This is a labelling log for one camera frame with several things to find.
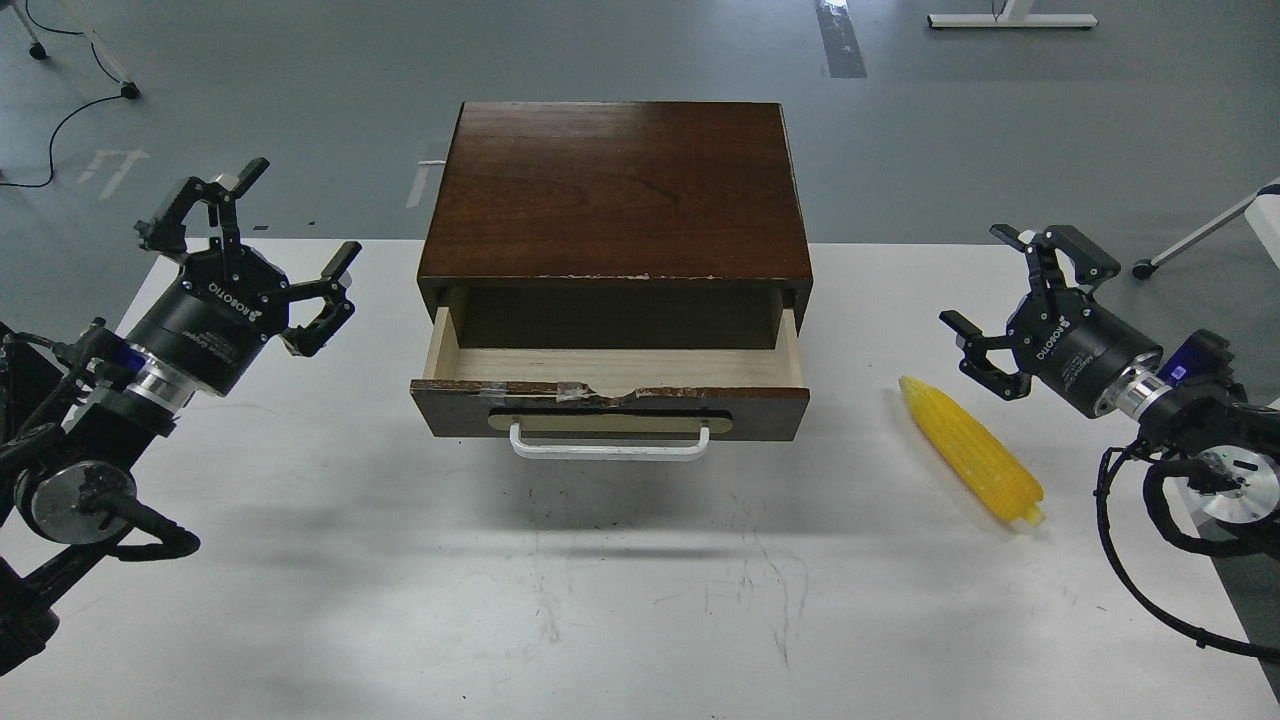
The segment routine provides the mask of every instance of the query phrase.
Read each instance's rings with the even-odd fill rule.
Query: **drawer front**
[[[719,423],[713,425],[713,439],[790,441],[809,405],[809,391],[799,387],[655,387],[608,397],[579,383],[419,379],[411,382],[410,393],[436,437],[506,437],[506,430],[494,427],[500,423],[490,423],[492,415],[530,414],[588,419],[572,423],[581,430],[534,430],[527,433],[531,437],[617,439],[636,436],[613,432],[620,425],[616,416],[649,415],[730,420],[723,432],[716,432]],[[675,436],[646,430],[644,437]]]
[[[690,418],[728,420],[712,428],[716,439],[790,441],[809,391],[794,311],[782,309],[774,327],[768,348],[462,347],[454,315],[442,305],[422,378],[410,392],[438,437],[500,437],[509,421],[490,423],[493,415],[558,414],[584,421],[557,437],[634,437],[618,434],[618,415],[648,415],[684,419],[672,424],[685,427]],[[536,424],[530,428],[536,433]]]

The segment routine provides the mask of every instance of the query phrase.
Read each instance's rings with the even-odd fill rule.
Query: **gray floor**
[[[31,5],[45,24],[70,22]],[[1271,0],[1036,4],[1096,13],[1089,32],[929,31],[929,12],[989,3],[850,0],[859,79],[829,77],[814,0],[72,5],[143,99],[72,119],[50,187],[0,188],[0,318],[64,338],[124,311],[152,261],[134,220],[179,178],[256,155],[273,167],[241,202],[247,236],[424,236],[438,177],[407,206],[416,163],[443,158],[465,100],[781,101],[813,242],[982,243],[993,222],[1070,223],[1128,265],[1280,174]],[[114,92],[82,40],[41,36],[46,63],[0,9],[12,182],[44,179],[58,120]],[[146,156],[108,195],[123,158],[90,174],[99,151]],[[1011,254],[991,272],[1021,269]],[[841,281],[856,278],[819,269]],[[1277,291],[1280,269],[1240,220],[1100,299],[1166,347],[1198,327],[1229,337],[1238,378],[1270,401]],[[1251,633],[1280,642],[1280,582],[1260,569],[1226,582]]]

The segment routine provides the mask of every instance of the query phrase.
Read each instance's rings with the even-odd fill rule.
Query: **white table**
[[[250,243],[296,279],[338,246]],[[1135,427],[1042,386],[1004,404],[955,369],[937,313],[1001,327],[1025,292],[1006,247],[814,246],[797,439],[689,464],[433,438],[407,389],[429,336],[419,251],[366,242],[329,347],[273,341],[152,446],[142,498],[204,547],[99,566],[56,606],[50,648],[0,682],[0,716],[1275,716],[1256,661],[1197,650],[1106,565],[1093,474]],[[172,277],[160,261],[127,324]],[[901,373],[1039,477],[1039,529],[1005,528],[951,475]],[[1139,585],[1240,637],[1208,560],[1157,537],[1138,486],[1137,469],[1117,482],[1114,521]],[[19,571],[54,550],[17,519],[0,532]]]

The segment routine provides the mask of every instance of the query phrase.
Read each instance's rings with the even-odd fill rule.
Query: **caster wheel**
[[[1151,260],[1138,260],[1129,272],[1139,281],[1144,281],[1156,273],[1156,265],[1152,265]]]

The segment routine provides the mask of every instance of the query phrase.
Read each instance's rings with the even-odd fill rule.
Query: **robotic arm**
[[[319,279],[291,284],[241,242],[236,200],[266,167],[259,158],[239,177],[187,178],[134,225],[141,247],[177,263],[178,277],[125,337],[101,318],[74,343],[0,324],[0,524],[17,509],[35,533],[69,546],[26,578],[0,560],[0,675],[45,648],[59,623],[52,603],[104,557],[166,560],[200,547],[137,500],[129,471],[196,391],[225,396],[274,336],[315,355],[355,313],[346,272],[360,243],[343,243]],[[183,222],[198,202],[221,232],[189,251]],[[289,327],[289,304],[314,297],[320,314]],[[157,542],[120,544],[133,529]]]
[[[1120,466],[1144,460],[1151,468],[1143,498],[1166,541],[1213,557],[1265,553],[1280,560],[1280,413],[1248,404],[1233,379],[1229,343],[1208,331],[1192,334],[1161,366],[1164,350],[1093,299],[1120,264],[1076,228],[1052,225],[1043,233],[1018,234],[1009,225],[993,225],[991,232],[1023,254],[1030,290],[1000,336],[983,336],[955,310],[940,315],[964,352],[960,370],[1005,400],[1025,397],[1032,377],[1038,377],[1087,418],[1119,410],[1134,419],[1138,438],[1107,452],[1094,493],[1112,568],[1147,610],[1202,647],[1280,659],[1277,648],[1213,635],[1142,596],[1115,555],[1106,509]],[[1074,287],[1066,284],[1059,252],[1075,268]],[[992,350],[1011,351],[1016,372],[997,368],[987,357]],[[1111,462],[1115,454],[1119,459]],[[1212,542],[1183,533],[1164,493],[1171,478],[1187,478],[1194,502],[1233,539]]]

